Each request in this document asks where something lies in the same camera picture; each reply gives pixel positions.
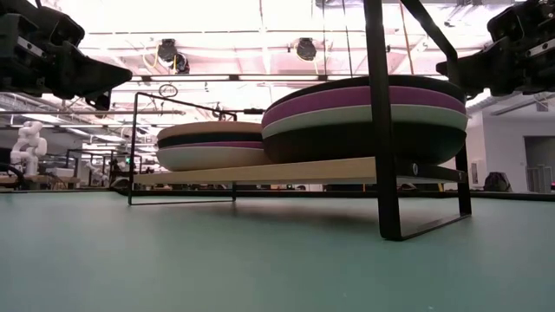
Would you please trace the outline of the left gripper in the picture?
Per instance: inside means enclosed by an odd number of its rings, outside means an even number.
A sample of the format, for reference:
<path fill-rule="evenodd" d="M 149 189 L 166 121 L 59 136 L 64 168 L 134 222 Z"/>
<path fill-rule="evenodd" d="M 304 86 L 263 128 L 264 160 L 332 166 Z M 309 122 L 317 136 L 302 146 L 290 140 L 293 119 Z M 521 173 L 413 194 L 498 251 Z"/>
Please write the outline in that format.
<path fill-rule="evenodd" d="M 66 15 L 39 1 L 1 2 L 1 90 L 62 99 L 82 97 L 108 111 L 129 69 L 97 61 L 66 41 Z"/>

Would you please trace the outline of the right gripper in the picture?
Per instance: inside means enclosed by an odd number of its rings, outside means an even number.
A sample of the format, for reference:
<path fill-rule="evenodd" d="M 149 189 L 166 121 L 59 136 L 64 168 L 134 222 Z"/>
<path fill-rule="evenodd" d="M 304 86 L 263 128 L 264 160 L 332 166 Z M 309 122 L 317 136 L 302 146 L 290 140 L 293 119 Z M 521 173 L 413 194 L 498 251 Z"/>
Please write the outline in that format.
<path fill-rule="evenodd" d="M 460 57 L 456 72 L 449 61 L 436 64 L 436 71 L 458 86 L 467 98 L 488 89 L 492 96 L 536 94 L 554 91 L 554 25 L 519 24 L 516 42 L 516 74 L 513 78 L 515 54 L 508 37 L 488 45 L 481 51 Z"/>

